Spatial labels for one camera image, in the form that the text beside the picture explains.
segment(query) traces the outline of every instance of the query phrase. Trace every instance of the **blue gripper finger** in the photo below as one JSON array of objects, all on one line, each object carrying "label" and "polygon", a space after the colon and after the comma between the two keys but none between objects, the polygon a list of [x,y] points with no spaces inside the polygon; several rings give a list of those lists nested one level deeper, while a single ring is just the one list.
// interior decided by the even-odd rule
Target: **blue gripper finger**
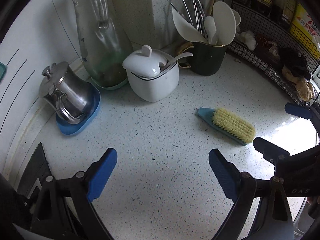
[{"label": "blue gripper finger", "polygon": [[286,103],[284,106],[284,110],[287,114],[292,114],[297,117],[301,117],[304,119],[310,119],[312,118],[312,113],[310,112],[309,108],[305,106],[299,106],[292,103]]},{"label": "blue gripper finger", "polygon": [[86,173],[89,175],[87,197],[90,202],[99,198],[114,167],[117,163],[117,152],[109,148],[98,162],[93,163]]},{"label": "blue gripper finger", "polygon": [[209,165],[226,197],[235,202],[238,198],[238,184],[240,182],[240,173],[237,168],[232,163],[228,163],[218,149],[210,151]]}]

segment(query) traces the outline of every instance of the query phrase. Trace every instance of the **white countertop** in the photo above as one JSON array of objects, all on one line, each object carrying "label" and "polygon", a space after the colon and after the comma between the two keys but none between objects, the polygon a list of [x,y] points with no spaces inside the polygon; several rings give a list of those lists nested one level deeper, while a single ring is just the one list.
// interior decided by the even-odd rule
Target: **white countertop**
[{"label": "white countertop", "polygon": [[[273,165],[252,144],[241,146],[213,130],[196,116],[199,107],[226,107],[251,122],[257,136],[291,154],[315,145],[311,122],[285,113],[288,96],[228,54],[213,76],[180,70],[176,90],[159,102],[144,101],[129,85],[101,91],[101,97],[98,116],[82,133],[63,136],[52,116],[34,143],[43,143],[57,179],[85,171],[108,147],[116,149],[118,163],[93,202],[115,239],[211,239],[232,206],[208,163],[213,148],[240,171],[273,176]],[[290,198],[293,216],[302,200]],[[257,205],[258,199],[241,237]]]}]

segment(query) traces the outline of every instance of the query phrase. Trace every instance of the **pitcher lid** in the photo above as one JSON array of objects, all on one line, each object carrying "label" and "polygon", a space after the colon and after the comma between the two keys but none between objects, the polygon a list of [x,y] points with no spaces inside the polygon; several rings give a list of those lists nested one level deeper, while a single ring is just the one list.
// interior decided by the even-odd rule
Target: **pitcher lid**
[{"label": "pitcher lid", "polygon": [[67,73],[68,67],[69,64],[66,61],[59,64],[53,63],[51,67],[47,66],[41,73],[44,78],[39,88],[39,96],[44,97],[48,93],[50,94],[61,83]]}]

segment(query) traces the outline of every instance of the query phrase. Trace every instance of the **pitcher handle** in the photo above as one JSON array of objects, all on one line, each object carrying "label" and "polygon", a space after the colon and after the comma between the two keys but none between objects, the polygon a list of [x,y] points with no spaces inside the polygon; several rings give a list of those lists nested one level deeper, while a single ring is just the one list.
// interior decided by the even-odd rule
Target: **pitcher handle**
[{"label": "pitcher handle", "polygon": [[93,10],[98,18],[99,28],[108,27],[109,11],[107,0],[91,0]]},{"label": "pitcher handle", "polygon": [[65,120],[68,123],[78,124],[81,121],[81,116],[83,114],[80,117],[75,118],[69,113],[69,111],[66,109],[63,103],[63,99],[67,97],[68,96],[66,94],[62,94],[58,97],[58,100],[56,102],[57,114],[61,119]]}]

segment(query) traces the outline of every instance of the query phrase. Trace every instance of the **glass jug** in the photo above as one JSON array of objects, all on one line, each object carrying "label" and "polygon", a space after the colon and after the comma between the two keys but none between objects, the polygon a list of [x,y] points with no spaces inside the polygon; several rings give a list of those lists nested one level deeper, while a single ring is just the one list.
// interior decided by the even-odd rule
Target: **glass jug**
[{"label": "glass jug", "polygon": [[98,86],[121,87],[127,81],[122,62],[133,49],[111,0],[73,0],[73,4],[85,69]]}]

